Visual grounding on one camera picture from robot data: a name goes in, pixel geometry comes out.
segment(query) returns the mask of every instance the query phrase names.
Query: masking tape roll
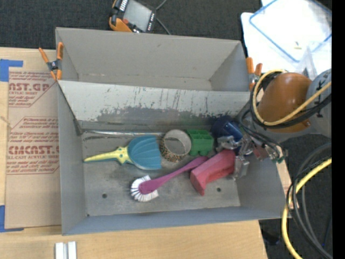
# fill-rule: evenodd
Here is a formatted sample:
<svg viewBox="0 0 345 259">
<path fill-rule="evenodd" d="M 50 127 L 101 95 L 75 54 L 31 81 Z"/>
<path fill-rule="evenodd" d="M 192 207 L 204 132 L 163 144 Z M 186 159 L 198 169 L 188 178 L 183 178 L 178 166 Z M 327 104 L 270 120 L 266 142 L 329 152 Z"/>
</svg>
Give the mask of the masking tape roll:
<svg viewBox="0 0 345 259">
<path fill-rule="evenodd" d="M 181 161 L 191 150 L 192 142 L 184 131 L 172 129 L 160 142 L 162 156 L 170 162 Z"/>
</svg>

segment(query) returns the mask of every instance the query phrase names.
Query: pink toy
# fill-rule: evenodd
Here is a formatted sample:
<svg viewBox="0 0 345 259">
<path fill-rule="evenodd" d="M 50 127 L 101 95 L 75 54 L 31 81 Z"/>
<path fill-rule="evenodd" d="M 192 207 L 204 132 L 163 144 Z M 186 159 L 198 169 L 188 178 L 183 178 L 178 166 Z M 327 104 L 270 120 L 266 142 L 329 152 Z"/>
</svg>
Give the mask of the pink toy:
<svg viewBox="0 0 345 259">
<path fill-rule="evenodd" d="M 205 195 L 206 185 L 232 174 L 235 167 L 235 152 L 224 149 L 199 167 L 193 169 L 190 181 L 201 196 Z"/>
</svg>

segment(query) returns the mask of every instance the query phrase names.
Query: wooden table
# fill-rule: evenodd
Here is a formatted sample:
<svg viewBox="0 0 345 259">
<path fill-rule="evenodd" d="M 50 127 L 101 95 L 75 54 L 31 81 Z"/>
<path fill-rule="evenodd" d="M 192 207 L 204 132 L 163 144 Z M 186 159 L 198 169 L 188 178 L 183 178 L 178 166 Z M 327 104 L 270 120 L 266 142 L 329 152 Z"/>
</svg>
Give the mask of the wooden table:
<svg viewBox="0 0 345 259">
<path fill-rule="evenodd" d="M 78 259 L 266 259 L 258 221 L 61 236 L 61 227 L 0 234 L 1 258 L 54 258 L 54 244 L 76 241 Z"/>
</svg>

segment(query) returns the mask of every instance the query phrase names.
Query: yellow cable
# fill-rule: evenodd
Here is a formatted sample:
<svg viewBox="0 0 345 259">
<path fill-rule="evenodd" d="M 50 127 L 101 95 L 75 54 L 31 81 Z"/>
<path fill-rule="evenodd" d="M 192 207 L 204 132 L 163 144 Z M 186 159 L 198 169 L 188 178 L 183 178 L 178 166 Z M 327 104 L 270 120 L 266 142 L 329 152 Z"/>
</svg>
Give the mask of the yellow cable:
<svg viewBox="0 0 345 259">
<path fill-rule="evenodd" d="M 253 100 L 252 100 L 252 104 L 253 104 L 253 111 L 255 116 L 257 117 L 257 119 L 264 125 L 266 126 L 275 126 L 275 125 L 279 125 L 287 120 L 290 120 L 291 118 L 293 118 L 295 115 L 297 115 L 299 112 L 301 112 L 306 106 L 308 106 L 316 97 L 318 97 L 322 92 L 324 92 L 327 88 L 329 88 L 332 85 L 332 81 L 328 82 L 324 87 L 322 87 L 320 90 L 318 90 L 317 92 L 315 92 L 308 100 L 306 100 L 302 105 L 300 105 L 296 110 L 294 110 L 293 112 L 291 112 L 290 114 L 288 114 L 287 116 L 274 121 L 274 122 L 267 122 L 265 121 L 259 114 L 258 109 L 257 109 L 257 101 L 256 101 L 256 96 L 258 94 L 258 88 L 259 85 L 261 84 L 261 82 L 265 79 L 265 77 L 267 77 L 268 75 L 275 73 L 275 72 L 285 72 L 285 70 L 282 69 L 276 69 L 276 70 L 272 70 L 272 71 L 268 71 L 265 74 L 263 74 L 260 79 L 258 80 L 258 82 L 255 84 L 254 86 L 254 90 L 253 90 Z"/>
<path fill-rule="evenodd" d="M 297 184 L 296 187 L 296 194 L 298 191 L 309 181 L 314 175 L 316 175 L 319 171 L 322 169 L 326 168 L 328 165 L 332 163 L 332 158 L 326 160 L 322 164 L 319 164 L 317 167 L 315 167 L 313 170 L 311 170 L 301 181 Z M 282 212 L 282 217 L 281 217 L 281 231 L 282 231 L 282 237 L 284 239 L 285 245 L 289 252 L 292 254 L 292 256 L 296 259 L 303 259 L 293 248 L 289 236 L 287 233 L 287 214 L 288 214 L 288 207 L 285 205 L 284 211 Z"/>
</svg>

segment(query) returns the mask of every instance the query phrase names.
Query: yellow and blue scoop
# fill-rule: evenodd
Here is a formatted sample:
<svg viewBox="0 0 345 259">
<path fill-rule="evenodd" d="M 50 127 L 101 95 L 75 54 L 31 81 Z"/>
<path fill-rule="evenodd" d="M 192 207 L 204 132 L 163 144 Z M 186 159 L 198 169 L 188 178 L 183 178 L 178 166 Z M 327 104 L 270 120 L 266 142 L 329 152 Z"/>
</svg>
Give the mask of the yellow and blue scoop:
<svg viewBox="0 0 345 259">
<path fill-rule="evenodd" d="M 102 153 L 84 159 L 85 163 L 113 161 L 134 164 L 144 170 L 161 169 L 161 152 L 154 135 L 134 138 L 127 147 L 118 147 L 108 153 Z"/>
</svg>

